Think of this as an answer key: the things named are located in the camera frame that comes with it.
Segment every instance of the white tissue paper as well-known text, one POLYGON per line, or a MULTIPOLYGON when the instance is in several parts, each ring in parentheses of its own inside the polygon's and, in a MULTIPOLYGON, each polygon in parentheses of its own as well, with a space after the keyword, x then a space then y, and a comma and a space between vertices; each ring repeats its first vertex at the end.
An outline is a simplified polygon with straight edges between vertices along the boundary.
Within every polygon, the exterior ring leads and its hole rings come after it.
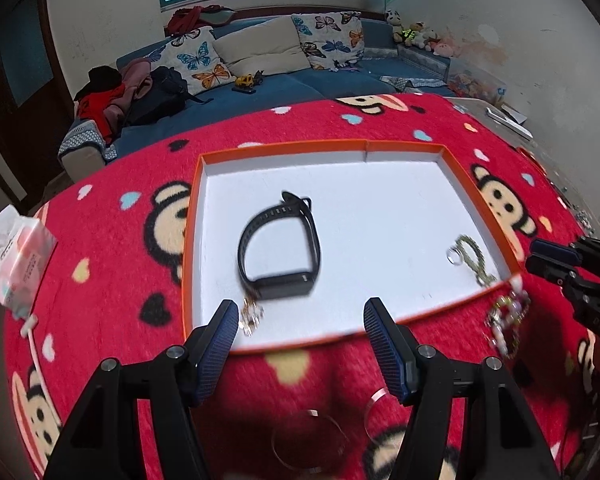
POLYGON ((0 212, 0 304, 29 317, 46 265, 58 242, 37 218, 9 205, 0 212))

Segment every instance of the blue couch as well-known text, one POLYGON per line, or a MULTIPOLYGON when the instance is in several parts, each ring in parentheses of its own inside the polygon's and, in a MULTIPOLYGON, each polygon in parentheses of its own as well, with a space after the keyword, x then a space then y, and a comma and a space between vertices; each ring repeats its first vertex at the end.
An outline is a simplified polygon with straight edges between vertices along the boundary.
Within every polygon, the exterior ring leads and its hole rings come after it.
MULTIPOLYGON (((214 32, 216 38, 220 38, 265 20, 267 18, 238 20, 224 27, 216 27, 214 32)), ((363 19, 362 24, 366 48, 395 50, 391 27, 387 23, 363 19)), ((125 66, 129 61, 145 56, 168 41, 170 40, 166 39, 136 50, 119 58, 116 64, 119 68, 125 66)), ((172 117, 165 117, 157 123, 147 126, 124 128, 120 138, 114 143, 118 157, 176 134, 251 112, 322 99, 395 93, 394 87, 379 80, 383 75, 432 77, 431 73, 426 70, 421 70, 413 63, 409 64, 398 57, 363 59, 357 63, 357 67, 360 69, 358 72, 345 70, 328 72, 307 68, 290 74, 266 76, 264 83, 257 88, 255 94, 233 92, 231 85, 211 89, 200 95, 205 99, 213 98, 208 104, 200 105, 189 101, 183 111, 172 117)), ((443 96, 454 95, 446 86, 422 88, 422 91, 434 92, 443 96)))

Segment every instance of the metal bolt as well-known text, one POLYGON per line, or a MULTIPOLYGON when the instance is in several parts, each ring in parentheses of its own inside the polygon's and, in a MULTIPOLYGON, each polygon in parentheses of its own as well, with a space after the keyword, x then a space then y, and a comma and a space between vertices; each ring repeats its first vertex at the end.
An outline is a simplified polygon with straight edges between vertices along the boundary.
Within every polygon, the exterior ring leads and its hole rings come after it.
POLYGON ((436 354, 436 349, 431 345, 418 346, 418 354, 427 359, 431 359, 436 354))
POLYGON ((167 349, 167 357, 170 357, 171 359, 177 359, 178 357, 181 357, 183 354, 184 354, 184 348, 180 345, 170 346, 167 349))
POLYGON ((118 366, 118 363, 115 359, 112 359, 111 357, 109 359, 104 359, 104 361, 100 364, 100 368, 102 368, 106 372, 112 371, 113 368, 115 368, 116 366, 118 366))
POLYGON ((502 368, 502 361, 497 357, 487 357, 486 363, 491 370, 500 370, 502 368))

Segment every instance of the butterfly pillow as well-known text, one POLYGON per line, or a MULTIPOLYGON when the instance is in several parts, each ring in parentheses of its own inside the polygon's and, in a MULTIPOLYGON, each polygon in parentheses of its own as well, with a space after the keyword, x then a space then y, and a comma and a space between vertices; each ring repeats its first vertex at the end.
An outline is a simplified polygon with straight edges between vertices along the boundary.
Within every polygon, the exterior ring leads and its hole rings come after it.
POLYGON ((300 46, 314 70, 346 68, 365 51, 360 13, 293 14, 300 46))
POLYGON ((211 27, 202 27, 173 38, 146 57, 156 66, 174 67, 189 86, 189 93, 199 94, 216 86, 231 83, 235 77, 214 49, 211 27))

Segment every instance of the wooden door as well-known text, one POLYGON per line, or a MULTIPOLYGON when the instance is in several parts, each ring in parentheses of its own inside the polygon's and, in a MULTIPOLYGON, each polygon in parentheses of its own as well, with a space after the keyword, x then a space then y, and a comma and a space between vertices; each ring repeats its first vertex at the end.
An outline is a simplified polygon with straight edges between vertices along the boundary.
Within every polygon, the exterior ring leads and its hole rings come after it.
POLYGON ((0 24, 0 153, 28 205, 61 173, 58 148, 73 116, 46 0, 21 0, 0 24))

